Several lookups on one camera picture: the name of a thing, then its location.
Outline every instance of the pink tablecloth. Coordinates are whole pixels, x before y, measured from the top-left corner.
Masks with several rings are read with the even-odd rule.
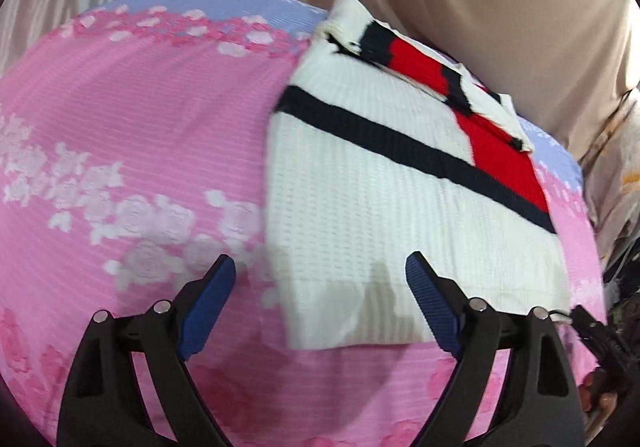
[[[220,252],[241,265],[238,285],[189,368],[235,445],[407,446],[433,409],[454,365],[433,344],[282,347],[262,249],[263,141],[304,47],[261,18],[120,8],[56,30],[0,82],[0,373],[48,438],[91,315],[171,299]],[[580,193],[537,172],[574,302],[602,317]],[[572,357],[577,377],[591,369],[582,347]],[[505,359],[472,433],[488,424]]]

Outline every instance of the red stripe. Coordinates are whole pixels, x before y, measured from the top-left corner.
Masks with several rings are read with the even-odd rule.
[[[538,183],[529,155],[517,151],[511,137],[476,113],[464,116],[453,112],[471,142],[474,165],[498,180],[540,210],[549,212],[545,194]]]
[[[389,46],[391,61],[388,68],[447,96],[449,86],[442,76],[442,64],[422,53],[418,48],[396,37]]]

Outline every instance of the blue rubber pad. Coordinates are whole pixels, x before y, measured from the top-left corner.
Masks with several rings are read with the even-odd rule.
[[[202,351],[226,300],[236,283],[236,264],[230,257],[210,278],[191,311],[182,320],[178,355],[186,362],[191,355]]]
[[[462,349],[458,338],[460,319],[438,290],[436,273],[419,252],[407,258],[404,271],[409,288],[440,349],[457,358]]]

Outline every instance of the silver rivet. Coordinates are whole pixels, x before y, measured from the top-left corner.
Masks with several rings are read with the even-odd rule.
[[[109,314],[107,313],[106,310],[98,310],[96,313],[94,313],[94,322],[97,322],[97,323],[105,322],[108,316]]]
[[[479,297],[473,297],[473,299],[469,301],[469,307],[477,312],[483,312],[486,310],[486,306],[486,301]]]
[[[546,311],[542,306],[536,306],[533,308],[533,315],[536,319],[540,319],[541,321],[545,320],[549,316],[549,312]]]
[[[156,313],[167,313],[171,309],[171,303],[169,301],[158,301],[154,304],[154,312]]]

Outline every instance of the folded sweater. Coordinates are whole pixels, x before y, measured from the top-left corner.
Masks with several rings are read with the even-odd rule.
[[[562,248],[507,95],[336,0],[270,121],[266,243],[289,346],[432,341],[404,274],[564,308]]]

